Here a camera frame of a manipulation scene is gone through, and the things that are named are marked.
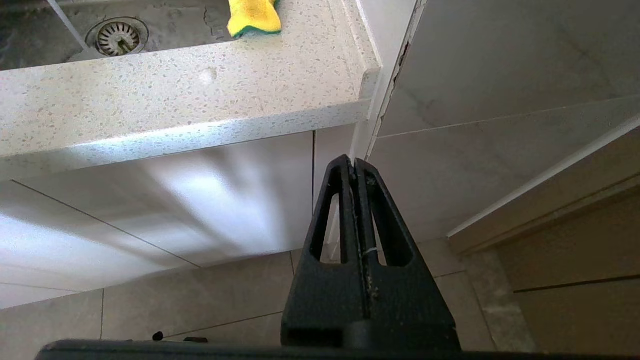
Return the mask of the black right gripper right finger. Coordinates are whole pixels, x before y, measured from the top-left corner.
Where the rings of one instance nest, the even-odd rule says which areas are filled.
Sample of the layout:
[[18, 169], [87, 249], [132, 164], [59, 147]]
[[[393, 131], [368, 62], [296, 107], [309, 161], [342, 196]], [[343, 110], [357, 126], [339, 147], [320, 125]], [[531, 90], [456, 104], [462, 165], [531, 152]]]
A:
[[457, 326], [379, 171], [354, 163], [365, 319], [382, 349], [459, 351]]

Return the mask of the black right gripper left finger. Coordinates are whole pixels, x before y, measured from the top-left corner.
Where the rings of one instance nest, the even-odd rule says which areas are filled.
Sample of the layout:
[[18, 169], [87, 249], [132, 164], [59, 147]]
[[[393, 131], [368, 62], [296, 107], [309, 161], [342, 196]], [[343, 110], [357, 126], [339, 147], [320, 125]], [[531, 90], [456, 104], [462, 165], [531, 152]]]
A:
[[[347, 155], [329, 162], [282, 314], [284, 347], [343, 347], [349, 327], [368, 312], [352, 180], [354, 167]], [[324, 263], [334, 198], [341, 258], [339, 263]]]

